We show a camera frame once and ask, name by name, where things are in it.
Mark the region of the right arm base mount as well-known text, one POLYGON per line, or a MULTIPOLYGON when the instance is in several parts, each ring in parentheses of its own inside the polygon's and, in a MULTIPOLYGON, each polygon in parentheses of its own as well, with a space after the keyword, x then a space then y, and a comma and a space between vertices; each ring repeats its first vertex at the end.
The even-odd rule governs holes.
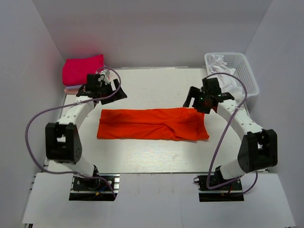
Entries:
POLYGON ((199 202, 238 202, 244 201, 240 180, 213 190, 207 188, 207 175, 199 175, 193 179, 198 185, 199 202))

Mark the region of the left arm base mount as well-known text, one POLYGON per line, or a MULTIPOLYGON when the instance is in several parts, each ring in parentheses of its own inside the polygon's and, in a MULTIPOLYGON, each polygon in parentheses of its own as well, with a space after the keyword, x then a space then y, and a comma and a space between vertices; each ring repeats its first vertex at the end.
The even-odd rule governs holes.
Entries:
POLYGON ((119 191, 120 174, 99 174, 103 180, 74 176, 69 201, 114 201, 119 191))

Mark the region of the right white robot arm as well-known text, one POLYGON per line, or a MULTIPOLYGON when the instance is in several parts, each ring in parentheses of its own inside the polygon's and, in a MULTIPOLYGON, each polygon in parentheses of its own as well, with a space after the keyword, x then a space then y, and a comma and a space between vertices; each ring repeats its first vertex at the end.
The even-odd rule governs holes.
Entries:
POLYGON ((234 96, 223 93, 217 78, 206 77, 201 88, 190 87, 184 107, 192 106, 196 111, 209 114, 214 110, 227 121, 229 127, 241 140, 238 156, 235 160, 218 166, 214 174, 207 175, 208 189, 226 189, 232 181, 247 173, 274 167, 278 163, 277 134, 273 129, 266 130, 255 123, 234 96))

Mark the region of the orange t-shirt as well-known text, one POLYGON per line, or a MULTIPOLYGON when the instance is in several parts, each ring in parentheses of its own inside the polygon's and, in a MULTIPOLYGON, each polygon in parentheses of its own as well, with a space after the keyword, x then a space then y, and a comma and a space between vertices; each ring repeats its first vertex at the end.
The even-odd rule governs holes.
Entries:
POLYGON ((193 108, 104 109, 97 139, 201 141, 209 139, 204 114, 193 108))

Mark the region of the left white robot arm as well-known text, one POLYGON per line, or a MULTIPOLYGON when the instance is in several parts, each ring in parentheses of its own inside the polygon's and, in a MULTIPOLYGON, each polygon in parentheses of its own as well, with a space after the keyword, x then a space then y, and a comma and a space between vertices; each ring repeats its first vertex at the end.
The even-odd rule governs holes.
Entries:
POLYGON ((67 112, 55 123, 48 123, 45 127, 47 158, 63 164, 75 175, 84 178, 84 184, 89 189, 98 188, 100 177, 97 168, 82 156, 78 130, 98 103, 105 105, 125 98, 127 95, 121 88, 119 76, 111 81, 104 70, 88 74, 86 84, 79 88, 67 112))

